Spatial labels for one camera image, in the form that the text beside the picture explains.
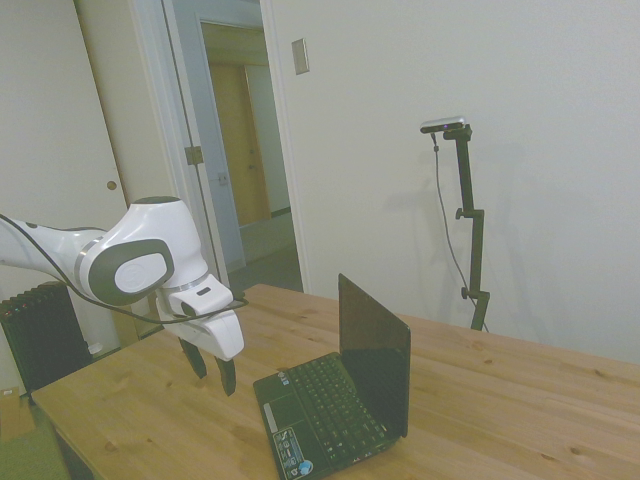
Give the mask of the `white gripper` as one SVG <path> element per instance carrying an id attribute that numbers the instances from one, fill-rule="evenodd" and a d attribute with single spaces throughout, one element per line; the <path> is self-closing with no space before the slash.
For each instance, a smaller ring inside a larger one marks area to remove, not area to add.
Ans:
<path id="1" fill-rule="evenodd" d="M 236 368 L 233 358 L 244 349 L 244 338 L 236 313 L 226 311 L 204 319 L 169 324 L 174 317 L 160 313 L 164 328 L 180 339 L 180 345 L 199 379 L 207 376 L 207 367 L 198 348 L 216 358 L 223 390 L 227 396 L 236 391 Z"/>

